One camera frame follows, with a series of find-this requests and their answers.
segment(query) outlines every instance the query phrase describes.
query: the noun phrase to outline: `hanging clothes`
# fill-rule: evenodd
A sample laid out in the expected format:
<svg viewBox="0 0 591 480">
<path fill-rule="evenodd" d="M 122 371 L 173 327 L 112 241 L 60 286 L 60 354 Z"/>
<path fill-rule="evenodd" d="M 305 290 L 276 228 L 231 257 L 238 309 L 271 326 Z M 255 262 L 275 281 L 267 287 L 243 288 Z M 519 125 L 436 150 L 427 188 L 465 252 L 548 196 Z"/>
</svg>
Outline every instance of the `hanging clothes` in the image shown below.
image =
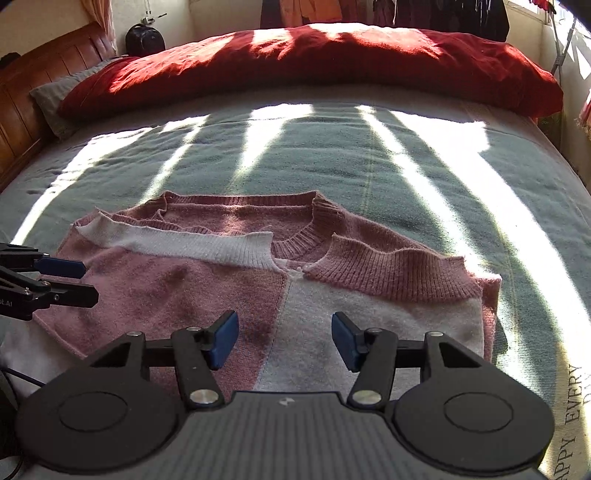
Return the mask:
<svg viewBox="0 0 591 480">
<path fill-rule="evenodd" d="M 397 0 L 394 26 L 471 33 L 501 42 L 509 33 L 503 0 Z"/>
<path fill-rule="evenodd" d="M 262 0 L 261 28 L 282 28 L 279 0 Z"/>
<path fill-rule="evenodd" d="M 333 23 L 343 19 L 339 0 L 280 0 L 279 4 L 284 27 Z"/>
<path fill-rule="evenodd" d="M 396 6 L 392 0 L 374 0 L 373 25 L 378 27 L 393 27 L 396 16 Z"/>
<path fill-rule="evenodd" d="M 344 23 L 367 23 L 368 12 L 365 0 L 339 0 Z"/>
</svg>

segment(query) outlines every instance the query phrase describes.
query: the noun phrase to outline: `bolt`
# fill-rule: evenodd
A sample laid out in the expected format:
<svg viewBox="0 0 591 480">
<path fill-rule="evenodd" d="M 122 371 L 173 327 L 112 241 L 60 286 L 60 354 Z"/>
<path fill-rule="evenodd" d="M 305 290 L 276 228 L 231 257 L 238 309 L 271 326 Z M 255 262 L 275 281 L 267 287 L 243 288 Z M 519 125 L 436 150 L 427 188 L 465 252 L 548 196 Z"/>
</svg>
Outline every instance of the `bolt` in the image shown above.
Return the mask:
<svg viewBox="0 0 591 480">
<path fill-rule="evenodd" d="M 219 397 L 220 396 L 217 394 L 217 392 L 209 390 L 208 388 L 195 390 L 189 395 L 189 398 L 193 403 L 198 403 L 200 405 L 211 405 L 212 403 L 217 402 Z"/>
<path fill-rule="evenodd" d="M 357 390 L 353 394 L 353 401 L 359 405 L 375 405 L 382 401 L 382 395 L 373 390 Z"/>
</svg>

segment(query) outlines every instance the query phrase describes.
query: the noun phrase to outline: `circular mount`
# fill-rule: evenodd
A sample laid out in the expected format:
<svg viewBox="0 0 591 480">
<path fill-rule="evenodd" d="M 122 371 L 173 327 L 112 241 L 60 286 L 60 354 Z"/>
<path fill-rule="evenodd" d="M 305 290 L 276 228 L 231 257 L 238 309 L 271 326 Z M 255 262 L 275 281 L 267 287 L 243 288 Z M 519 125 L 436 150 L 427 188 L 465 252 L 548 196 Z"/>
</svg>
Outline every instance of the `circular mount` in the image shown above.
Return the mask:
<svg viewBox="0 0 591 480">
<path fill-rule="evenodd" d="M 450 369 L 407 391 L 392 421 L 403 443 L 453 473 L 537 467 L 554 432 L 546 403 L 502 373 Z"/>
<path fill-rule="evenodd" d="M 158 450 L 177 428 L 174 400 L 125 368 L 79 368 L 31 395 L 15 431 L 36 462 L 65 473 L 102 473 Z"/>
</svg>

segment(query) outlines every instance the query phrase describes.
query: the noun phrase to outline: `red pillowcase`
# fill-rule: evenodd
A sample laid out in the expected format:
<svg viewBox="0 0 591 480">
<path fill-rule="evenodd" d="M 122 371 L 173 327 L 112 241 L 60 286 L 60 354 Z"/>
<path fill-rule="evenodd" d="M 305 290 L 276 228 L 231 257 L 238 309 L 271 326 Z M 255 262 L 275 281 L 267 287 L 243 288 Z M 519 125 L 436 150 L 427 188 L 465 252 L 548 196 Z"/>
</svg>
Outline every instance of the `red pillowcase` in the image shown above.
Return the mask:
<svg viewBox="0 0 591 480">
<path fill-rule="evenodd" d="M 249 30 L 114 62 L 79 83 L 59 115 L 92 120 L 211 93 L 376 83 L 472 100 L 533 118 L 561 111 L 549 72 L 507 43 L 362 24 Z"/>
</svg>

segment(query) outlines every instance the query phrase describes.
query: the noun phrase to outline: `white fabric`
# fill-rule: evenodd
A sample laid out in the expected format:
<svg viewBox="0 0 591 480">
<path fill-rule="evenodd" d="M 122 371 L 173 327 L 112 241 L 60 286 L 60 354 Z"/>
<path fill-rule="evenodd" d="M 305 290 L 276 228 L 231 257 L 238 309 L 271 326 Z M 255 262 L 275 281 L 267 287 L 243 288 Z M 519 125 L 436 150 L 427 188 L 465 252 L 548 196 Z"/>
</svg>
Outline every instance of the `white fabric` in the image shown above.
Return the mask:
<svg viewBox="0 0 591 480">
<path fill-rule="evenodd" d="M 80 360 L 61 347 L 35 322 L 10 320 L 2 344 L 1 362 L 31 378 L 47 383 Z M 13 375 L 9 376 L 19 397 L 28 397 L 37 386 Z"/>
<path fill-rule="evenodd" d="M 157 257 L 192 258 L 236 267 L 280 271 L 271 256 L 272 232 L 236 236 L 176 232 L 115 222 L 103 213 L 98 213 L 87 225 L 77 226 L 76 230 L 102 248 L 120 247 Z"/>
<path fill-rule="evenodd" d="M 327 345 L 332 345 L 332 314 L 338 311 L 345 312 L 362 330 L 384 328 L 405 340 L 423 340 L 426 332 L 443 331 L 483 355 L 480 299 L 445 305 L 394 303 L 306 280 L 301 270 L 290 270 L 288 274 L 275 339 L 255 390 L 338 391 L 346 399 L 357 374 L 347 370 L 336 348 L 326 349 Z M 418 382 L 418 370 L 399 370 L 392 398 L 399 398 Z"/>
</svg>

